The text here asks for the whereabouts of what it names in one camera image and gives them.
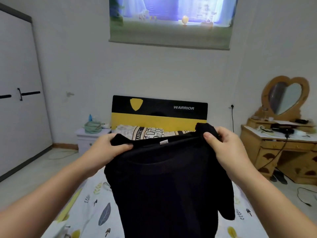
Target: black shirt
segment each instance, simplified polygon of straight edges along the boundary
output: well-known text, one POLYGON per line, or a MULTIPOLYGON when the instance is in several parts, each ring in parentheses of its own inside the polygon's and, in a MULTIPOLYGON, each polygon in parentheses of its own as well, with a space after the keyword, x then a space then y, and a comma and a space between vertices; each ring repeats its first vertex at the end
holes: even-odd
POLYGON ((214 237, 218 211, 235 219, 232 182, 204 132, 219 138, 198 123, 180 136, 132 141, 117 134, 111 141, 134 145, 105 168, 126 238, 214 237))

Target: headboard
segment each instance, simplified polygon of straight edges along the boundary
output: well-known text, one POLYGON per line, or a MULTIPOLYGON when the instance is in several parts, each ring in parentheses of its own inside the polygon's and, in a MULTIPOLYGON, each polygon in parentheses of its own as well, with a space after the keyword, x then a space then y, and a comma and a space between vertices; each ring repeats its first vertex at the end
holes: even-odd
POLYGON ((163 128, 166 132, 195 130, 207 122, 208 103, 113 96, 112 129, 118 125, 163 128))

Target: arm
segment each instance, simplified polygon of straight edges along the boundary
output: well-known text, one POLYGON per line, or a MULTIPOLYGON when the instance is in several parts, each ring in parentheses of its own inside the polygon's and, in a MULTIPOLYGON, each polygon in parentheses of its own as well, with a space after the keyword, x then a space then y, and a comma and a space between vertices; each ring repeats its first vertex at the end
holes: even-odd
POLYGON ((204 138, 216 152, 219 163, 230 179, 248 197, 268 236, 315 237, 317 226, 256 170, 239 137, 226 128, 216 130, 223 142, 210 133, 204 133, 204 138))
POLYGON ((81 158, 0 213, 0 237, 41 237, 85 179, 132 148, 127 144, 111 146, 114 136, 100 137, 81 158))

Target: wardrobe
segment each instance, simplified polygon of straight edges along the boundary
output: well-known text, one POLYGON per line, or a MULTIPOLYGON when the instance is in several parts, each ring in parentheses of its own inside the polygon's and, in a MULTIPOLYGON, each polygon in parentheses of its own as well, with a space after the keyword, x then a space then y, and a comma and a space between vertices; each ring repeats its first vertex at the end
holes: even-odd
POLYGON ((0 181, 52 145, 32 18, 0 4, 0 181))

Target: baseboard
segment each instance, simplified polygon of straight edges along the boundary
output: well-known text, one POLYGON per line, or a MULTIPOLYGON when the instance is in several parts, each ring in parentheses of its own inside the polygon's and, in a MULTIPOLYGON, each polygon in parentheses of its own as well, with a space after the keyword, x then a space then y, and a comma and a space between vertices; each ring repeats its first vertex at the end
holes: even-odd
POLYGON ((43 154, 49 152, 51 149, 52 149, 52 146, 46 148, 45 150, 43 150, 42 152, 38 153, 34 157, 24 161, 22 164, 19 164, 17 167, 15 167, 12 170, 6 172, 4 175, 0 176, 0 182, 5 180, 6 178, 10 177, 14 173, 18 172, 20 169, 24 168, 25 166, 27 166, 28 164, 30 164, 31 162, 33 162, 37 158, 41 157, 43 154))
POLYGON ((65 149, 74 149, 78 150, 78 144, 61 144, 61 143, 54 143, 53 148, 65 148, 65 149))

